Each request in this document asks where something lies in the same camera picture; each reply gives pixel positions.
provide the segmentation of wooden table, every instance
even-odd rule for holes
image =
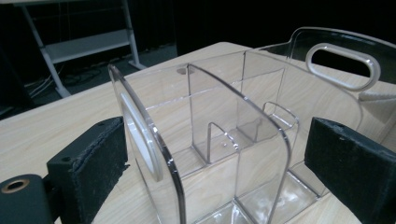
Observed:
[[[231,43],[218,43],[137,73],[246,49]],[[120,115],[112,84],[108,82],[1,120],[0,181],[16,175],[45,176],[48,173],[46,162],[57,152],[96,122]],[[134,160],[129,163],[131,167],[106,199],[94,223],[158,223],[138,168]],[[288,223],[360,222],[329,193]]]

